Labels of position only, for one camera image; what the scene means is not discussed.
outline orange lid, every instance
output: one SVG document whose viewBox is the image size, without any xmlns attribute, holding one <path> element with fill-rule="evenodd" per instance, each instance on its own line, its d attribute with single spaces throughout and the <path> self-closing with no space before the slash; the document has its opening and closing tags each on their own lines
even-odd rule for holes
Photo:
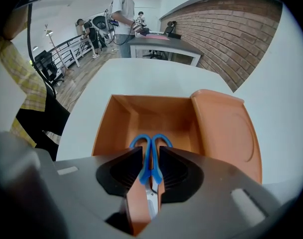
<svg viewBox="0 0 303 239">
<path fill-rule="evenodd" d="M 191 95 L 205 156 L 228 162 L 262 183 L 262 162 L 254 126 L 242 99 L 210 90 Z"/>
</svg>

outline ceiling light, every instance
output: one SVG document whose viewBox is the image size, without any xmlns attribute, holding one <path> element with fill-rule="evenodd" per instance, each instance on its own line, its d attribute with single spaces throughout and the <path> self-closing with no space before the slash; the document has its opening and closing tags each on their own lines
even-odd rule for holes
<svg viewBox="0 0 303 239">
<path fill-rule="evenodd" d="M 49 36 L 49 35 L 52 34 L 52 33 L 53 33 L 52 30 L 47 30 L 47 31 L 46 31 L 46 36 Z"/>
</svg>

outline robotic device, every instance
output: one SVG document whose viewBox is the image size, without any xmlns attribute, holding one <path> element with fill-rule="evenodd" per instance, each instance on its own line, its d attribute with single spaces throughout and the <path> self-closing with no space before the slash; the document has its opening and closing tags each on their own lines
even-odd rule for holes
<svg viewBox="0 0 303 239">
<path fill-rule="evenodd" d="M 133 30 L 137 33 L 140 33 L 141 35 L 146 36 L 147 34 L 150 34 L 149 28 L 147 28 L 146 24 L 142 22 L 141 18 L 135 20 L 136 24 L 133 26 Z"/>
<path fill-rule="evenodd" d="M 114 32 L 114 27 L 111 24 L 107 26 L 105 21 L 105 16 L 97 16 L 93 18 L 92 24 L 101 37 L 109 39 L 109 35 Z"/>
<path fill-rule="evenodd" d="M 135 147 L 53 163 L 46 151 L 0 134 L 0 187 L 50 238 L 134 238 L 129 193 L 142 161 Z M 138 238 L 253 239 L 283 213 L 267 190 L 228 163 L 160 147 L 159 168 L 160 210 Z"/>
</svg>

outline office chair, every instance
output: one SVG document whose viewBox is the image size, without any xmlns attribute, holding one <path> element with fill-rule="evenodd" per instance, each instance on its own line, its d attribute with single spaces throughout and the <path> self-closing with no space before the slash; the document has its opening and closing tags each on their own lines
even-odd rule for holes
<svg viewBox="0 0 303 239">
<path fill-rule="evenodd" d="M 58 69 L 53 62 L 52 53 L 46 52 L 45 50 L 42 51 L 35 57 L 35 63 L 50 82 L 64 82 L 64 80 L 61 79 L 63 74 L 61 73 L 60 75 L 57 75 Z"/>
<path fill-rule="evenodd" d="M 164 35 L 168 35 L 169 33 L 172 33 L 175 28 L 176 28 L 176 25 L 177 25 L 177 22 L 176 21 L 169 21 L 167 23 L 167 27 L 164 31 Z M 157 54 L 158 50 L 149 50 L 150 54 L 148 55 L 144 55 L 143 57 L 150 57 L 150 59 L 153 59 L 153 58 L 156 58 L 156 59 L 162 59 L 162 51 L 160 55 Z"/>
</svg>

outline scissors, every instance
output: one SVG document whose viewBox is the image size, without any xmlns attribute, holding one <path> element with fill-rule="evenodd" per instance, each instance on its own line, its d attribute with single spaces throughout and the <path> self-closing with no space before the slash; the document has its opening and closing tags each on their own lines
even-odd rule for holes
<svg viewBox="0 0 303 239">
<path fill-rule="evenodd" d="M 145 160 L 143 167 L 138 175 L 139 181 L 142 185 L 145 185 L 146 195 L 148 200 L 148 209 L 151 219 L 153 219 L 158 214 L 158 185 L 162 182 L 163 176 L 159 168 L 158 163 L 158 151 L 156 146 L 157 139 L 163 139 L 168 147 L 172 147 L 169 139 L 163 134 L 156 134 L 150 139 L 146 134 L 138 135 L 130 144 L 130 148 L 134 148 L 138 140 L 147 140 L 147 149 L 145 154 Z M 152 148 L 152 159 L 153 168 L 149 169 L 149 156 L 150 148 Z M 152 177 L 152 187 L 150 187 L 149 178 Z"/>
</svg>

